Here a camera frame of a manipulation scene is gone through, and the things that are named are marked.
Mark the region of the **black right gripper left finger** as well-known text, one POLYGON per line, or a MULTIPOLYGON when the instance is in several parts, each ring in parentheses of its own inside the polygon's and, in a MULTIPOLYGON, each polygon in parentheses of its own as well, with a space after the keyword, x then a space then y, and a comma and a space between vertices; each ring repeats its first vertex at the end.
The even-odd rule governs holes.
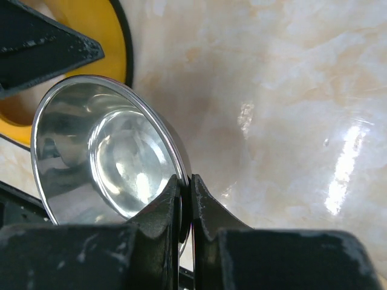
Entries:
POLYGON ((178 267, 179 191, 176 179, 172 178, 164 192, 130 221, 123 224, 82 226, 133 226, 139 232, 139 237, 134 245, 135 263, 141 260, 150 262, 171 258, 178 267))

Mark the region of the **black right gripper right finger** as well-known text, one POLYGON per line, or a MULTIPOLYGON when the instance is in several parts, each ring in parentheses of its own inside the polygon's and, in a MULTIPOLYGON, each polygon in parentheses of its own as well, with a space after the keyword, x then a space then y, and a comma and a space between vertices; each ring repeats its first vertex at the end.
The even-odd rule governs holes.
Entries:
POLYGON ((191 179, 196 289, 380 289, 364 246, 336 230, 262 230, 191 179))

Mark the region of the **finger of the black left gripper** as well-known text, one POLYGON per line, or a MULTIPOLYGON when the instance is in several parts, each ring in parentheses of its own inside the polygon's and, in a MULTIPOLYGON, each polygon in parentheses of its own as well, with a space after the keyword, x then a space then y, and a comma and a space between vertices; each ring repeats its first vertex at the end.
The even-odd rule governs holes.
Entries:
POLYGON ((104 56, 98 41, 20 1, 1 1, 1 99, 104 56))

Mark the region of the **yellow double pet bowl holder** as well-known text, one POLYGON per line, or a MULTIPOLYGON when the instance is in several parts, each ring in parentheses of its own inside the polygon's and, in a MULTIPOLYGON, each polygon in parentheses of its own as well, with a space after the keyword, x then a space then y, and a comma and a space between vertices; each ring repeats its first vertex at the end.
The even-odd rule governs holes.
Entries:
POLYGON ((1 136, 29 146, 37 85, 79 74, 133 80, 131 32, 119 1, 1 2, 1 136))

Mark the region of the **stainless steel pet bowl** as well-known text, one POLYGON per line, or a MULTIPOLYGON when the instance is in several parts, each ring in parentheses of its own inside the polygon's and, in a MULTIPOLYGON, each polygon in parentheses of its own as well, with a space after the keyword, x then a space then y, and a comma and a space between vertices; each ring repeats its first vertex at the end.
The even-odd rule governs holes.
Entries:
POLYGON ((31 166, 56 225, 130 220, 171 176, 188 185, 189 160, 174 128, 128 86, 95 75, 53 85, 31 129, 31 166))

